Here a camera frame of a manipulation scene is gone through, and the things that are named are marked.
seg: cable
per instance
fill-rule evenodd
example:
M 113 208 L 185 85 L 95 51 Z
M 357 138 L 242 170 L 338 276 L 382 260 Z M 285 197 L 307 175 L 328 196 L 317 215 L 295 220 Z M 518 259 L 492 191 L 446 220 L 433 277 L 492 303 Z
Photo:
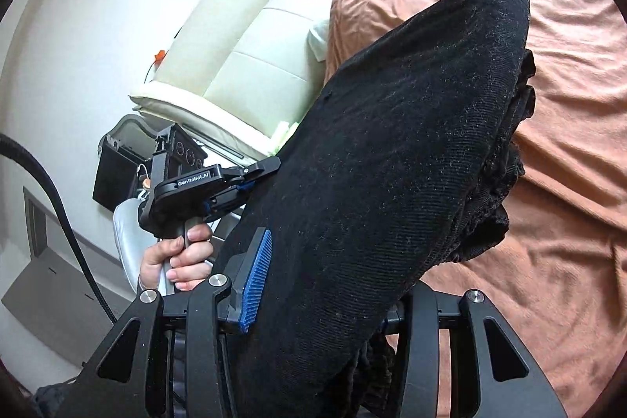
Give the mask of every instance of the cable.
M 7 137 L 5 134 L 0 133 L 0 155 L 6 156 L 8 159 L 13 160 L 15 163 L 24 168 L 31 176 L 35 178 L 35 180 L 40 184 L 43 191 L 46 192 L 48 199 L 52 203 L 52 207 L 54 208 L 54 212 L 56 213 L 56 217 L 59 220 L 59 224 L 61 224 L 61 228 L 63 229 L 63 233 L 70 243 L 70 247 L 72 252 L 74 252 L 74 256 L 78 261 L 78 265 L 80 269 L 83 271 L 85 278 L 87 279 L 87 283 L 92 288 L 93 294 L 98 299 L 102 310 L 105 311 L 109 320 L 115 324 L 114 313 L 111 312 L 109 305 L 105 301 L 104 296 L 100 292 L 98 288 L 98 284 L 96 280 L 93 279 L 92 271 L 89 269 L 87 265 L 87 261 L 85 260 L 85 256 L 83 255 L 80 246 L 78 245 L 78 241 L 76 240 L 76 236 L 74 235 L 74 231 L 70 225 L 70 221 L 68 220 L 68 216 L 65 213 L 65 209 L 63 208 L 63 202 L 61 201 L 61 197 L 59 196 L 59 192 L 57 191 L 54 183 L 46 170 L 42 167 L 42 165 L 36 160 L 36 158 L 29 153 L 25 148 L 23 148 L 20 144 L 15 142 L 10 137 Z
M 148 174 L 148 169 L 146 169 L 146 166 L 143 163 L 140 163 L 139 165 L 137 165 L 137 174 L 139 174 L 139 171 L 141 170 L 141 168 L 143 167 L 143 171 L 145 172 L 147 177 L 150 177 L 150 174 Z
M 187 407 L 187 402 L 185 402 L 185 399 L 181 397 L 177 392 L 172 391 L 172 397 L 174 397 L 174 400 L 176 400 L 183 407 Z
M 148 71 L 146 72 L 146 76 L 143 78 L 143 83 L 146 83 L 146 80 L 148 80 L 148 73 L 150 73 L 150 70 L 152 69 L 153 66 L 155 66 L 157 60 L 155 59 L 152 64 L 150 65 L 150 67 L 148 68 Z

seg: black bracket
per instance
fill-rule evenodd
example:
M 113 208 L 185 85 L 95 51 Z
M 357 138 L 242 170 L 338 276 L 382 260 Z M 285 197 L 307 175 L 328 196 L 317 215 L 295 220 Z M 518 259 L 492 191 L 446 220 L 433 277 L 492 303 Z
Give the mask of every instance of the black bracket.
M 172 416 L 173 330 L 185 326 L 188 418 L 236 418 L 217 304 L 231 293 L 219 275 L 189 293 L 144 291 L 87 362 L 57 418 Z
M 399 311 L 384 329 L 399 333 L 386 418 L 435 418 L 439 329 L 451 339 L 451 418 L 566 418 L 531 353 L 481 291 L 460 297 L 418 282 Z
M 140 227 L 157 238 L 186 232 L 190 219 L 212 222 L 246 203 L 256 181 L 274 174 L 281 161 L 269 156 L 247 167 L 203 167 L 202 148 L 177 124 L 161 131 L 152 155 L 150 193 L 139 206 Z M 185 162 L 185 155 L 190 155 Z

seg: black fabric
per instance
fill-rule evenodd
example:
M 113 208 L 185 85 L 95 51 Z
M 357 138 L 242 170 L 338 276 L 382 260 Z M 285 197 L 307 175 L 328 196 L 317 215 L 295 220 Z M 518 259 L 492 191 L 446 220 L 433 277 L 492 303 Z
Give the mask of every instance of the black fabric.
M 529 0 L 441 0 L 325 86 L 214 267 L 272 231 L 256 323 L 229 340 L 240 418 L 350 416 L 388 308 L 502 240 L 523 173 L 510 138 L 534 106 L 528 27 Z
M 394 350 L 380 331 L 327 385 L 321 416 L 355 417 L 360 406 L 382 416 L 394 371 Z
M 41 418 L 54 418 L 66 395 L 72 390 L 74 379 L 37 389 L 31 402 Z

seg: hand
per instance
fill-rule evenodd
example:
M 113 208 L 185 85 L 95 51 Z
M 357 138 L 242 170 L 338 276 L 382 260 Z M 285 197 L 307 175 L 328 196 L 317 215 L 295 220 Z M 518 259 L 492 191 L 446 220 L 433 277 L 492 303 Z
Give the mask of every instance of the hand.
M 211 266 L 205 259 L 213 253 L 213 246 L 208 241 L 212 236 L 209 225 L 195 225 L 187 231 L 187 238 L 192 243 L 184 250 L 183 237 L 164 239 L 146 248 L 139 268 L 139 279 L 147 289 L 156 289 L 163 262 L 170 259 L 171 270 L 165 277 L 174 282 L 177 289 L 191 291 L 211 274 Z

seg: bed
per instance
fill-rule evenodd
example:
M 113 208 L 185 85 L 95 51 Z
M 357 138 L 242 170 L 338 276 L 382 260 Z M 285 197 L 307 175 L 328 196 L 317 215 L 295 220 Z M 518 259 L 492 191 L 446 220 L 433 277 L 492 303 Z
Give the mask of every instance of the bed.
M 437 0 L 333 0 L 325 82 Z M 506 199 L 501 245 L 423 280 L 500 308 L 568 416 L 590 409 L 627 349 L 627 27 L 612 0 L 531 0 L 534 116 L 518 129 L 526 175 Z M 438 416 L 448 416 L 447 339 Z

